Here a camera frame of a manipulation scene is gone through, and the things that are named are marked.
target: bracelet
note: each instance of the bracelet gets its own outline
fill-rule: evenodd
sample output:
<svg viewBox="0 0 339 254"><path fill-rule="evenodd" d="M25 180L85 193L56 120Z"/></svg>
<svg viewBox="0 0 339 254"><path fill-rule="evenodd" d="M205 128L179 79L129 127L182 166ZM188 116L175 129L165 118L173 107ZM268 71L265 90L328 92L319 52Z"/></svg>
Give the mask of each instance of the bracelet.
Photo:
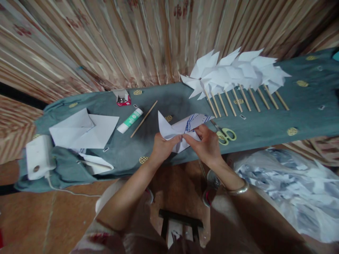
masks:
<svg viewBox="0 0 339 254"><path fill-rule="evenodd" d="M243 194L244 192L246 192L250 188L250 185L248 184L248 182L246 182L246 180L243 179L243 178L242 178L242 180L244 180L245 185L243 187L241 187L240 189L228 191L227 192L228 195L237 196L237 195Z"/></svg>

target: red and white box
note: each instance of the red and white box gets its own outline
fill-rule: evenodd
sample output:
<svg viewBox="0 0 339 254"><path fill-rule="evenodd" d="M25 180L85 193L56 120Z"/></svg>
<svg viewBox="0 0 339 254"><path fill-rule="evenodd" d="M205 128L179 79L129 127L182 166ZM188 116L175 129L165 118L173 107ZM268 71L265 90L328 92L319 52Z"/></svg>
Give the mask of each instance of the red and white box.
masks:
<svg viewBox="0 0 339 254"><path fill-rule="evenodd" d="M131 105L131 97L126 91L126 89L117 89L112 91L115 96L117 97L117 105L119 107L121 106L126 106L126 105ZM125 102L118 102L118 98L123 98L125 99Z"/></svg>

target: white power adapter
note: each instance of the white power adapter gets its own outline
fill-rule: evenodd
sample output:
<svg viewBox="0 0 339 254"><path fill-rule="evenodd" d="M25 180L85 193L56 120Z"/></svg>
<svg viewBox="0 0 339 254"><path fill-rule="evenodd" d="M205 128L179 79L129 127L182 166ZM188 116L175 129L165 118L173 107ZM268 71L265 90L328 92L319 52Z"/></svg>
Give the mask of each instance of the white power adapter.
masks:
<svg viewBox="0 0 339 254"><path fill-rule="evenodd" d="M45 176L46 172L56 168L57 163L52 158L52 138L40 135L26 144L27 172L29 180Z"/></svg>

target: beige curtain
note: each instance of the beige curtain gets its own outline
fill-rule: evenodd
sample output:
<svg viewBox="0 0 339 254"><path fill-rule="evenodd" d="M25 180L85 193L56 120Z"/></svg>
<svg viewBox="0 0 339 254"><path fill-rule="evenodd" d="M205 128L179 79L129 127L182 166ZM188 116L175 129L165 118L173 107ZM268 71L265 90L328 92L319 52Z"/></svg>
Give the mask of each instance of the beige curtain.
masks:
<svg viewBox="0 0 339 254"><path fill-rule="evenodd" d="M240 46L265 48L264 55L287 59L336 6L327 0L0 0L0 81L52 103L178 82L212 49L223 57Z"/></svg>
<svg viewBox="0 0 339 254"><path fill-rule="evenodd" d="M0 95L0 165L21 155L34 135L33 120L40 116L42 110Z"/></svg>

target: wooden stick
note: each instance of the wooden stick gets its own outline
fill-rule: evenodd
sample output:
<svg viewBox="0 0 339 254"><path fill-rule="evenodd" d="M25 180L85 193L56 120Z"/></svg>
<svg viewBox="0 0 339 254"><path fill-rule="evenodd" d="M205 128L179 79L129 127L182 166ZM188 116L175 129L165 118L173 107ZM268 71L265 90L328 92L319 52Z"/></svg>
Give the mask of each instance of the wooden stick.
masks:
<svg viewBox="0 0 339 254"><path fill-rule="evenodd" d="M240 86L240 91L241 91L241 93L242 93L242 95L243 95L243 97L244 97L244 100L245 100L245 102L246 102L246 106L247 106L247 108L248 108L248 111L251 111L251 107L250 107L250 105L248 104L247 97L246 97L246 95L245 95L245 93L244 93L244 90L243 90L243 88L241 87L240 84L238 84L238 85Z"/></svg>
<svg viewBox="0 0 339 254"><path fill-rule="evenodd" d="M287 104L285 103L285 101L282 99L282 97L280 96L280 93L278 93L278 91L275 91L275 94L277 95L278 99L280 100L280 102L283 104L283 106L285 107L286 110L290 110L289 107L287 106Z"/></svg>
<svg viewBox="0 0 339 254"><path fill-rule="evenodd" d="M251 96L251 98L252 98L252 100L253 100L253 102L254 102L255 107L257 108L258 112L260 112L259 105L258 105L258 103L257 103L257 101L256 101L256 99L255 99L255 97L254 97L254 95L253 95L253 93L252 93L252 89L249 88L249 89L248 89L248 92L250 93L250 96Z"/></svg>
<svg viewBox="0 0 339 254"><path fill-rule="evenodd" d="M236 94L236 91L234 90L234 88L232 88L232 90L233 90L234 97L235 97L236 100L237 100L237 104L238 104L239 110L240 110L240 112L242 113L242 112L243 112L243 109L241 108L241 105L240 105L240 103L239 103L239 100L238 100L238 96L237 96L237 94Z"/></svg>
<svg viewBox="0 0 339 254"><path fill-rule="evenodd" d="M232 109L232 112L233 112L234 116L237 116L237 114L236 114L236 112L235 112L235 110L234 110L234 108L233 108L232 102L231 102L231 100L230 100L230 98L229 98L229 96L228 96L228 93L227 93L226 91L225 91L225 94L226 94L228 103L230 104L230 107L231 107L231 109Z"/></svg>
<svg viewBox="0 0 339 254"><path fill-rule="evenodd" d="M262 94L262 92L261 92L260 88L258 88L258 93L259 93L259 95L260 95L260 97L261 97L262 101L264 102L264 104L265 104L266 108L267 108L267 109L271 109L271 108L269 107L269 105L268 105L268 103L267 103L267 101L266 101L266 99L265 99L264 95Z"/></svg>
<svg viewBox="0 0 339 254"><path fill-rule="evenodd" d="M273 96L269 93L269 90L267 88L267 85L264 84L264 88L268 94L268 97L271 99L271 102L273 103L273 105L275 106L276 109L279 109L278 104L275 102L275 99L273 98Z"/></svg>
<svg viewBox="0 0 339 254"><path fill-rule="evenodd" d="M145 121L146 117L149 115L149 113L152 111L152 109L154 108L154 106L156 105L158 101L156 101L153 106L151 107L151 109L147 112L147 114L145 115L144 119L141 121L141 123L138 125L138 127L135 129L135 131L133 132L133 134L131 135L131 138L133 138L134 134L137 132L137 130L140 128L140 126L142 125L142 123Z"/></svg>
<svg viewBox="0 0 339 254"><path fill-rule="evenodd" d="M222 101L222 98L221 98L221 95L220 95L220 93L218 93L218 95L219 95L219 99L220 99L220 102L221 102L222 108L223 108L223 109L224 109L224 111L225 111L225 115L226 115L226 116L228 116L228 114L227 114L227 110L226 110L226 108L225 108L225 104L224 104L224 102Z"/></svg>
<svg viewBox="0 0 339 254"><path fill-rule="evenodd" d="M214 110L214 107L213 107L213 105L212 105L212 102L211 102L211 100L210 100L210 99L209 99L209 97L208 97L208 94L207 94L206 88L204 88L204 90L205 90L205 94L206 94L206 97L207 97L208 103L209 103L209 105L211 106L211 109L212 109L212 111L213 111L213 114L214 114L215 118L218 118L218 117L217 117L217 115L216 115L216 112L215 112L215 110Z"/></svg>
<svg viewBox="0 0 339 254"><path fill-rule="evenodd" d="M216 110L218 111L219 117L221 117L221 114L220 114L220 110L219 110L218 104L216 103L216 100L215 100L215 98L214 98L214 94L212 93L212 91L211 91L211 95L212 95L212 98L213 98L213 101L214 101Z"/></svg>

